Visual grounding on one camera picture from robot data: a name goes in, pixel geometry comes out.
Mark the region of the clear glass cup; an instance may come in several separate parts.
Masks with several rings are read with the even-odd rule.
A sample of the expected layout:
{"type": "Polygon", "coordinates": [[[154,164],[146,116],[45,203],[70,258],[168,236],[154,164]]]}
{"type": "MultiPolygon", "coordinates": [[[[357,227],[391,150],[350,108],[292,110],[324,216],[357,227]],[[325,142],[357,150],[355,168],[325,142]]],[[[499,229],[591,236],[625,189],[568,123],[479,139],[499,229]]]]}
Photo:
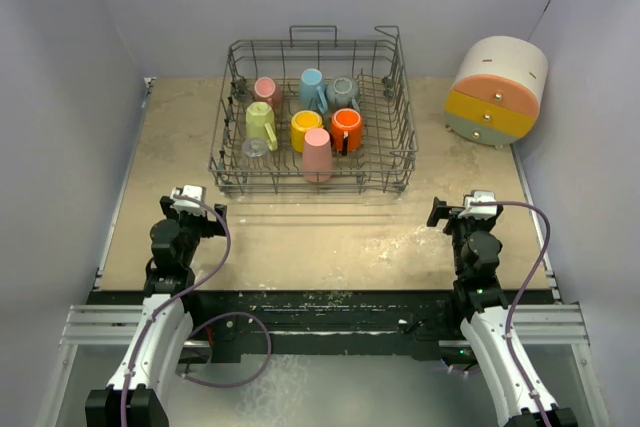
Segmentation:
{"type": "Polygon", "coordinates": [[[264,138],[247,138],[242,145],[242,153],[250,159],[264,157],[270,152],[269,145],[264,138]]]}

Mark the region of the light green faceted mug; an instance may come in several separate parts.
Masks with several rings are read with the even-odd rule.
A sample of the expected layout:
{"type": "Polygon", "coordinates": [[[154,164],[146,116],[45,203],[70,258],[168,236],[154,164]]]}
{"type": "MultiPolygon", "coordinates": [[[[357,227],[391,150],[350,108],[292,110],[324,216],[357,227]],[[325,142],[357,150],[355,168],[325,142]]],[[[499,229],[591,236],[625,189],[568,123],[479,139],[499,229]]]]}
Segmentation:
{"type": "Polygon", "coordinates": [[[267,102],[251,103],[246,109],[245,124],[247,138],[261,138],[270,151],[278,149],[275,114],[267,102]]]}

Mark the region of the tall pink tumbler cup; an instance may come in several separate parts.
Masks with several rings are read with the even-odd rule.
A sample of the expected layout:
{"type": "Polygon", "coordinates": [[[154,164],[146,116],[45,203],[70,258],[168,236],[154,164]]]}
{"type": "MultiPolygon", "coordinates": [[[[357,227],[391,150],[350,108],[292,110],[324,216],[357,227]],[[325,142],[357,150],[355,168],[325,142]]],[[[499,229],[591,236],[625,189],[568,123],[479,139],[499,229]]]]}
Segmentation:
{"type": "Polygon", "coordinates": [[[333,156],[331,136],[323,128],[306,132],[303,149],[303,175],[313,183],[327,181],[332,175],[333,156]]]}

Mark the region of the orange mug black handle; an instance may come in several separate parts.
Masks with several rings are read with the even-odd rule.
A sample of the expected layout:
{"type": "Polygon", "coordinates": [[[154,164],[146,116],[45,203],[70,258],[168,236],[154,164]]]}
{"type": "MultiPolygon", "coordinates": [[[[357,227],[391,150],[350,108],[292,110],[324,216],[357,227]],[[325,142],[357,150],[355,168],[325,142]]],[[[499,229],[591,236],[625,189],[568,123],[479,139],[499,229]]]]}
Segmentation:
{"type": "Polygon", "coordinates": [[[330,131],[337,152],[346,156],[362,145],[363,117],[352,108],[339,109],[331,118],[330,131]]]}

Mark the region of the yellow mug black handle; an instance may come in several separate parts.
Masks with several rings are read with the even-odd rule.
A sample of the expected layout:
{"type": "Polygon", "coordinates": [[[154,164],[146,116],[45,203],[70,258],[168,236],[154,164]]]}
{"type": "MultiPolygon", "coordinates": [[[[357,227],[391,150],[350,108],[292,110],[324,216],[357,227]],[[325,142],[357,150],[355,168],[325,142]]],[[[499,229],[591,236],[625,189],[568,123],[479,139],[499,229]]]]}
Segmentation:
{"type": "Polygon", "coordinates": [[[296,112],[290,122],[291,145],[293,149],[298,153],[302,153],[306,133],[311,129],[322,127],[323,118],[318,112],[312,110],[296,112]]]}

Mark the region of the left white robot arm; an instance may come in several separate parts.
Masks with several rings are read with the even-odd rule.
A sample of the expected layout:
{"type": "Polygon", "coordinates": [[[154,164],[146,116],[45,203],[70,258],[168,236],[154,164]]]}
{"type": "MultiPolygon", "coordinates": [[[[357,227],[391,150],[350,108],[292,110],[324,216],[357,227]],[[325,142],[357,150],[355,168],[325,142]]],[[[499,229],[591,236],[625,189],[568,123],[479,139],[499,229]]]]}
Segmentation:
{"type": "Polygon", "coordinates": [[[160,199],[164,218],[150,230],[141,318],[116,372],[85,402],[88,426],[167,426],[167,385],[183,344],[202,334],[204,312],[193,306],[191,268],[204,238],[228,236],[227,207],[205,204],[206,189],[176,187],[160,199]]]}

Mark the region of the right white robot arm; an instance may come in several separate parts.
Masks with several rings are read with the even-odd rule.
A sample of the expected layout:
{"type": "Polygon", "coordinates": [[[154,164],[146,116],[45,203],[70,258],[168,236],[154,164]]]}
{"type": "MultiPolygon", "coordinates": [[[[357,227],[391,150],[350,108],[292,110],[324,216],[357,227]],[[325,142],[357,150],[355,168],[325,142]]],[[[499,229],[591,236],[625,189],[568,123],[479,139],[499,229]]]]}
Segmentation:
{"type": "Polygon", "coordinates": [[[444,220],[451,237],[456,280],[453,308],[445,313],[446,330],[465,338],[489,388],[500,426],[576,426],[573,410],[561,408],[545,387],[515,330],[513,317],[542,263],[551,227],[538,207],[521,201],[498,201],[491,191],[474,190],[461,206],[433,200],[426,225],[444,220]],[[545,226],[544,241],[533,267],[509,302],[497,278],[502,243],[491,230],[506,206],[537,214],[545,226]]]}

